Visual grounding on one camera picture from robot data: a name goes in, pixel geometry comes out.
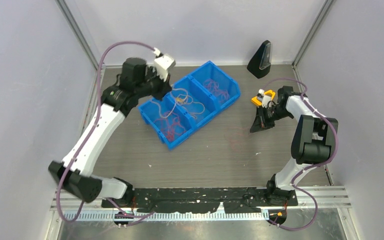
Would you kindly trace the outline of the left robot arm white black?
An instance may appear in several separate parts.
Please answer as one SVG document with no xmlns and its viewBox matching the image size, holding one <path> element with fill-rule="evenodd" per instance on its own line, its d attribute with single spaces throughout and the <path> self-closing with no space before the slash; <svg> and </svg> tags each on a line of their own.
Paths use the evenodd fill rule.
<svg viewBox="0 0 384 240">
<path fill-rule="evenodd" d="M 48 171 L 59 190 L 85 203 L 98 197 L 113 198 L 121 207 L 133 202 L 130 183 L 93 175 L 93 169 L 109 138 L 139 99 L 152 96 L 162 100 L 172 90 L 170 70 L 175 64 L 169 55 L 156 57 L 152 65 L 138 57 L 125 60 L 115 83 L 103 91 L 91 122 L 72 150 L 60 162 L 53 160 L 49 164 Z"/>
</svg>

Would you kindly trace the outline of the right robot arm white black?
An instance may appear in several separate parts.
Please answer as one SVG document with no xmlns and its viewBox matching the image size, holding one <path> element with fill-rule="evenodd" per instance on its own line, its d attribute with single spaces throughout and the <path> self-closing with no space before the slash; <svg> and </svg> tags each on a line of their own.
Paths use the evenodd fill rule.
<svg viewBox="0 0 384 240">
<path fill-rule="evenodd" d="M 256 114 L 250 133 L 272 129 L 283 118 L 297 121 L 291 158 L 267 182 L 263 194 L 268 204 L 280 205 L 294 196 L 296 184 L 309 171 L 334 155 L 338 121 L 321 114 L 305 93 L 295 92 L 291 86 L 283 86 L 277 92 L 259 89 L 251 102 L 256 106 Z"/>
</svg>

